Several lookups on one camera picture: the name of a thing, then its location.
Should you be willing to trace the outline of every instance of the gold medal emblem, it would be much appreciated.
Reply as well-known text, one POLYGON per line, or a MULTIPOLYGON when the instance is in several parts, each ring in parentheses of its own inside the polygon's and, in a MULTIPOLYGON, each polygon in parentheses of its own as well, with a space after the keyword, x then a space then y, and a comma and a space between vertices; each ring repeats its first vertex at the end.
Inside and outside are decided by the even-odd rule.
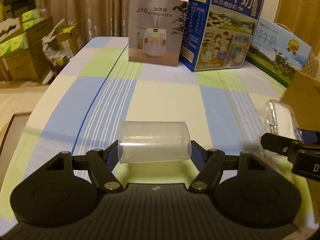
POLYGON ((287 51, 292 51, 292 53, 294 55, 296 55, 296 52, 298 51, 298 49, 300 47, 299 42, 297 40, 292 39, 289 41, 288 46, 289 47, 287 48, 287 51))

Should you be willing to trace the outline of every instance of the nutrition label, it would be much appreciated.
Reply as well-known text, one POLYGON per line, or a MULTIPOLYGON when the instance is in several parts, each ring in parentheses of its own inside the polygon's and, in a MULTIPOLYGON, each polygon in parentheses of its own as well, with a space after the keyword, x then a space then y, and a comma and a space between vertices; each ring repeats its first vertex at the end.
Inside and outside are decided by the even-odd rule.
POLYGON ((190 30, 195 31, 196 33, 200 33, 200 29, 204 21, 204 9, 196 6, 191 6, 191 12, 189 17, 187 17, 187 20, 187 27, 190 30))

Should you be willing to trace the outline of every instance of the plant picture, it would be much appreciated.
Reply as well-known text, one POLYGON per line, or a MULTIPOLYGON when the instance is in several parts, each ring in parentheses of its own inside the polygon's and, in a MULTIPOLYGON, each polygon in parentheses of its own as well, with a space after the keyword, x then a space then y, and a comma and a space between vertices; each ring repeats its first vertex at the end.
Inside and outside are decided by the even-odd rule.
POLYGON ((174 31, 171 34, 183 35, 184 23, 186 22, 187 18, 188 3, 183 2, 182 5, 173 7, 172 10, 180 12, 180 15, 177 16, 177 19, 172 22, 172 24, 179 22, 179 27, 172 28, 174 31))

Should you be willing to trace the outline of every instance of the tissue package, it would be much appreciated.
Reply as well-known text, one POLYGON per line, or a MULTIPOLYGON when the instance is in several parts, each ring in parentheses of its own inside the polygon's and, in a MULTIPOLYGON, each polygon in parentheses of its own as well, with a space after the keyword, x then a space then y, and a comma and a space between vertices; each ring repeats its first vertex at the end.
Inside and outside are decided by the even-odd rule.
POLYGON ((25 23, 34 19, 37 19, 41 16, 40 9, 33 9, 31 11, 25 12, 21 15, 21 22, 25 23))
POLYGON ((130 0, 129 61, 177 66, 188 0, 130 0))
POLYGON ((27 48, 29 48, 27 34, 23 33, 0 44, 0 57, 11 52, 25 50, 27 48))

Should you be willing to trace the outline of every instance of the cardboard box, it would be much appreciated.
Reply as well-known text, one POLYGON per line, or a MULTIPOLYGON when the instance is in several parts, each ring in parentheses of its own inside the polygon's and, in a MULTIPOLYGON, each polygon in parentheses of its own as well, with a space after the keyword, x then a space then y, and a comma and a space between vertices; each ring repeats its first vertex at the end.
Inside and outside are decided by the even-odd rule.
POLYGON ((51 70, 50 62, 42 52, 41 41, 23 51, 4 55, 1 62, 9 69, 14 81, 42 82, 51 70))
POLYGON ((22 33, 23 29, 19 18, 10 18, 0 23, 0 43, 4 43, 22 33))
POLYGON ((59 48, 65 52, 69 59, 74 57, 83 47, 77 24, 64 28, 62 33, 57 34, 56 39, 59 48))
POLYGON ((27 34, 29 47, 36 44, 44 36, 48 35, 53 29, 52 17, 46 18, 41 22, 28 28, 25 33, 27 34))
POLYGON ((29 48, 27 34, 23 33, 0 44, 0 57, 11 52, 21 51, 27 48, 29 48))
POLYGON ((12 76, 8 68, 6 68, 3 62, 0 60, 0 81, 12 81, 12 76))
POLYGON ((188 0, 130 0, 129 61, 177 66, 188 0))
POLYGON ((264 0, 189 0, 180 61, 191 71, 241 67, 264 0))
POLYGON ((260 18, 246 60, 288 87, 310 52, 311 47, 293 33, 260 18))
MULTIPOLYGON (((282 102, 293 110, 299 128, 320 131, 320 82, 296 71, 282 102)), ((316 222, 320 221, 320 182, 307 179, 316 222)))

